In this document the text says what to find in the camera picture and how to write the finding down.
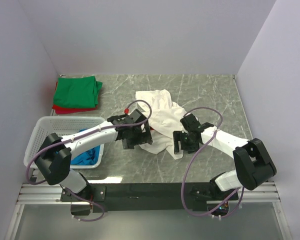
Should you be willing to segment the white t shirt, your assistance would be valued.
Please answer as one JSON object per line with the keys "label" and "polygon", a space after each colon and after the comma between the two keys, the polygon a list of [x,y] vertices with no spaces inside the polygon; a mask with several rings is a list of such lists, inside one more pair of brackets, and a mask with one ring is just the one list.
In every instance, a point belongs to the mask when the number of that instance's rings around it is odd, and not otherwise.
{"label": "white t shirt", "polygon": [[183,151],[174,151],[174,131],[182,131],[183,125],[180,120],[185,115],[186,110],[172,101],[171,94],[166,89],[153,91],[137,91],[135,98],[137,104],[143,110],[143,114],[148,117],[149,108],[152,114],[148,120],[151,131],[152,144],[141,144],[140,148],[151,153],[159,154],[166,150],[175,160],[183,157]]}

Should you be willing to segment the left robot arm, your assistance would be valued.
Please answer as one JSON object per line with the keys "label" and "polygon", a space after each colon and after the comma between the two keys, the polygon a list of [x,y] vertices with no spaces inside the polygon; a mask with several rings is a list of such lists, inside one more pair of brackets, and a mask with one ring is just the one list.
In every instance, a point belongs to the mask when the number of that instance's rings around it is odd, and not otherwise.
{"label": "left robot arm", "polygon": [[45,138],[33,161],[50,186],[59,185],[67,194],[92,200],[92,186],[82,174],[71,169],[71,161],[96,146],[115,141],[121,141],[125,150],[152,144],[148,117],[136,109],[71,135],[52,133]]}

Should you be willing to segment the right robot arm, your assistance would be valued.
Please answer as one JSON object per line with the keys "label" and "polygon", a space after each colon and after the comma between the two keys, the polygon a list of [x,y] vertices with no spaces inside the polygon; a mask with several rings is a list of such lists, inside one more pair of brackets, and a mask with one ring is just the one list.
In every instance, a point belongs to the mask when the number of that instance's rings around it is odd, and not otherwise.
{"label": "right robot arm", "polygon": [[235,169],[223,172],[199,188],[192,188],[191,195],[208,200],[222,200],[239,188],[254,190],[277,174],[275,164],[264,143],[236,137],[220,130],[211,123],[201,124],[192,114],[180,120],[185,131],[174,131],[174,152],[180,150],[198,155],[205,146],[211,146],[234,160]]}

